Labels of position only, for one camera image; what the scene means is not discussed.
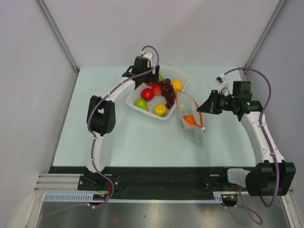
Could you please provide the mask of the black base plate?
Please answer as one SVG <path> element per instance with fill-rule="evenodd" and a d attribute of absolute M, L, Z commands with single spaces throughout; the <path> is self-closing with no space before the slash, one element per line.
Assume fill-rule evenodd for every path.
<path fill-rule="evenodd" d="M 211 200 L 214 192 L 237 190 L 227 167 L 105 167 L 102 176 L 86 167 L 54 167 L 50 174 L 79 174 L 77 189 L 112 193 L 114 200 Z"/>

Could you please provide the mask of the aluminium frame post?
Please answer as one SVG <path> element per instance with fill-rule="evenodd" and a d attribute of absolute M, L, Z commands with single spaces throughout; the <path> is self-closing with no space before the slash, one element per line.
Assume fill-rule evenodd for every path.
<path fill-rule="evenodd" d="M 79 74 L 79 67 L 76 64 L 76 61 L 64 39 L 64 37 L 62 36 L 57 23 L 55 22 L 48 6 L 46 5 L 44 0 L 35 0 L 35 3 L 37 4 L 42 16 L 44 17 L 46 23 L 48 24 L 51 32 L 53 33 L 59 47 L 61 48 L 63 54 L 65 55 L 68 63 L 70 64 L 70 66 L 72 67 L 73 71 L 76 73 L 76 75 Z"/>
<path fill-rule="evenodd" d="M 263 44 L 265 43 L 267 37 L 269 36 L 272 28 L 274 27 L 276 21 L 280 17 L 284 7 L 288 3 L 288 0 L 279 0 L 278 3 L 275 6 L 274 11 L 272 12 L 268 22 L 266 23 L 260 37 L 257 40 L 257 43 L 255 44 L 253 50 L 251 51 L 247 61 L 245 62 L 244 67 L 251 67 L 253 61 L 257 57 L 259 51 L 261 50 Z"/>

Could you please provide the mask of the clear zip bag orange zipper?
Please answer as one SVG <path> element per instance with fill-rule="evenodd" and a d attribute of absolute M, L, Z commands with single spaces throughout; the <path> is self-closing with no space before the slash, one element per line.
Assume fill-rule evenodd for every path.
<path fill-rule="evenodd" d="M 197 112 L 199 105 L 187 93 L 177 90 L 177 111 L 186 134 L 197 144 L 203 144 L 205 127 L 203 125 L 202 113 Z"/>

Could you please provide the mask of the right aluminium frame post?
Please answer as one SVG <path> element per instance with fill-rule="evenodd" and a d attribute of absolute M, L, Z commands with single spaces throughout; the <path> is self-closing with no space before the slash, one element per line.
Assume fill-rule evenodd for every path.
<path fill-rule="evenodd" d="M 274 27 L 276 21 L 280 17 L 284 7 L 288 3 L 288 0 L 279 0 L 278 3 L 275 6 L 274 11 L 272 12 L 268 22 L 266 23 L 260 37 L 257 40 L 257 43 L 255 44 L 253 50 L 251 51 L 247 61 L 245 62 L 244 67 L 251 67 L 253 61 L 257 57 L 259 51 L 261 50 L 263 44 L 265 43 L 267 37 L 269 36 L 272 28 Z"/>

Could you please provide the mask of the yellow green mango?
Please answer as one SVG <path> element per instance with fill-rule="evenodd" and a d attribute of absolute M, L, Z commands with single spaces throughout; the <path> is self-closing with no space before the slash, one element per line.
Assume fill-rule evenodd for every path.
<path fill-rule="evenodd" d="M 158 104 L 154 108 L 154 114 L 164 117 L 167 114 L 167 107 L 164 104 Z"/>

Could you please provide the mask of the small red apple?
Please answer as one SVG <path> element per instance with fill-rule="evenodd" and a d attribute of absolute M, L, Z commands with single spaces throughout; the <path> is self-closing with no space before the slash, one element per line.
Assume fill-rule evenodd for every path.
<path fill-rule="evenodd" d="M 162 94 L 162 89 L 159 85 L 153 85 L 151 90 L 153 91 L 154 96 L 158 96 Z"/>

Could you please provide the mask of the white plastic basket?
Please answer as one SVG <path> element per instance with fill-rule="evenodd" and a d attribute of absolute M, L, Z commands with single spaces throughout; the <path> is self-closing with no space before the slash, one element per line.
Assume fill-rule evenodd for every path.
<path fill-rule="evenodd" d="M 168 67 L 168 66 L 165 66 L 165 65 L 160 65 L 159 73 L 164 79 L 168 78 L 171 81 L 172 80 L 179 81 L 182 85 L 182 91 L 183 92 L 185 91 L 185 89 L 188 86 L 189 79 L 190 79 L 189 76 L 187 74 L 179 71 L 179 70 L 176 70 L 174 68 L 171 68 L 171 67 Z M 128 97 L 126 99 L 126 104 L 129 107 L 131 107 L 132 109 L 134 109 L 134 110 L 136 110 L 140 113 L 143 113 L 143 114 L 145 114 L 149 117 L 152 117 L 152 118 L 155 118 L 155 119 L 158 119 L 158 120 L 162 120 L 162 121 L 169 119 L 171 117 L 173 111 L 176 109 L 176 103 L 173 105 L 173 107 L 170 110 L 167 111 L 166 115 L 163 116 L 163 117 L 160 117 L 160 116 L 158 116 L 154 113 L 154 109 L 155 109 L 156 105 L 166 104 L 166 99 L 162 95 L 157 95 L 151 101 L 147 102 L 147 107 L 148 107 L 147 111 L 145 111 L 145 110 L 143 110 L 143 109 L 134 105 L 135 101 L 141 98 L 142 90 L 144 90 L 146 88 L 151 88 L 151 87 L 146 85 L 145 83 L 138 86 L 134 91 L 132 91 L 128 95 Z"/>

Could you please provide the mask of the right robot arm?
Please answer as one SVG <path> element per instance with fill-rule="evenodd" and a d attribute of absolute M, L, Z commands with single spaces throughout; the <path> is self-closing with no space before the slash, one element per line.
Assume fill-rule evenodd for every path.
<path fill-rule="evenodd" d="M 296 168 L 286 162 L 281 155 L 266 125 L 259 101 L 252 100 L 251 83 L 234 81 L 232 94 L 212 90 L 208 99 L 197 108 L 197 112 L 221 114 L 231 111 L 246 130 L 256 165 L 251 170 L 229 168 L 227 174 L 219 178 L 223 190 L 231 190 L 235 185 L 244 187 L 250 196 L 284 196 L 288 193 Z"/>

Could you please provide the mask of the yellow green pear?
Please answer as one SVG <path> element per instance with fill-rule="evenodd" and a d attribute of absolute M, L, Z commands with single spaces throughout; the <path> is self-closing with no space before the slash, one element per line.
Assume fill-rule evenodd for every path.
<path fill-rule="evenodd" d="M 147 102 L 146 100 L 144 100 L 143 98 L 139 98 L 134 102 L 134 106 L 141 108 L 145 111 L 148 111 L 148 106 L 147 106 Z"/>

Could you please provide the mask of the dark purple grape bunch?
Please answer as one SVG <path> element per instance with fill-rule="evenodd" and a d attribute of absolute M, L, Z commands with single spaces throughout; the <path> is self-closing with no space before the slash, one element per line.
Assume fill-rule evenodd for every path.
<path fill-rule="evenodd" d="M 161 95 L 165 97 L 166 100 L 166 108 L 171 109 L 175 104 L 176 94 L 174 92 L 173 85 L 169 79 L 165 79 L 160 81 L 159 86 L 161 87 Z"/>

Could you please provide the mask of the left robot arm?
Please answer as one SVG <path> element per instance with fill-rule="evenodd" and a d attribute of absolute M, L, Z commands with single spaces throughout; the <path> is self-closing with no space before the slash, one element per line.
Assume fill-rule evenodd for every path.
<path fill-rule="evenodd" d="M 102 174 L 105 165 L 101 161 L 101 150 L 105 137 L 111 133 L 116 124 L 115 105 L 143 83 L 157 83 L 159 79 L 159 62 L 155 65 L 146 56 L 137 56 L 134 64 L 123 73 L 118 84 L 103 96 L 92 96 L 87 114 L 87 129 L 93 135 L 90 160 L 87 166 L 92 174 L 88 184 L 95 190 L 105 183 L 113 187 L 113 182 Z"/>

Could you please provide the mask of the right aluminium rail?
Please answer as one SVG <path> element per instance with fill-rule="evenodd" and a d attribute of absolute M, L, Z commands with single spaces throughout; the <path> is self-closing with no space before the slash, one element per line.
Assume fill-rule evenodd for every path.
<path fill-rule="evenodd" d="M 242 81 L 248 81 L 248 76 L 247 76 L 247 68 L 246 67 L 241 67 L 239 70 L 239 74 L 241 77 Z"/>

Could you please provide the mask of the left aluminium frame post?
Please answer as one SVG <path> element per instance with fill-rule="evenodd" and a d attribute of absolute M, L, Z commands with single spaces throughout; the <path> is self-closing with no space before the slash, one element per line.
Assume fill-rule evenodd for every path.
<path fill-rule="evenodd" d="M 51 32 L 53 33 L 59 47 L 61 48 L 63 54 L 65 55 L 68 63 L 70 64 L 70 66 L 72 67 L 73 71 L 76 73 L 76 75 L 79 74 L 79 67 L 76 64 L 76 61 L 64 39 L 64 37 L 62 36 L 57 23 L 55 22 L 48 6 L 46 5 L 44 0 L 35 0 L 35 3 L 37 4 L 42 16 L 44 17 L 46 23 L 48 24 Z"/>

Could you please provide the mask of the orange fruit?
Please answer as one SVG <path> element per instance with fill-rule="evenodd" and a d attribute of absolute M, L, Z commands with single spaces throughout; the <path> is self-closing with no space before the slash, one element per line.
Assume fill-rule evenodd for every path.
<path fill-rule="evenodd" d="M 197 122 L 196 122 L 195 117 L 193 115 L 184 116 L 184 120 L 190 126 L 196 126 L 197 125 Z"/>

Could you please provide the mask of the large red apple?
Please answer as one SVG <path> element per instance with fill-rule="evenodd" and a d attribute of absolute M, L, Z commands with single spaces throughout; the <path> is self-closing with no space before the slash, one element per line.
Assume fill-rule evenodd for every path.
<path fill-rule="evenodd" d="M 145 83 L 147 86 L 155 86 L 157 83 Z"/>

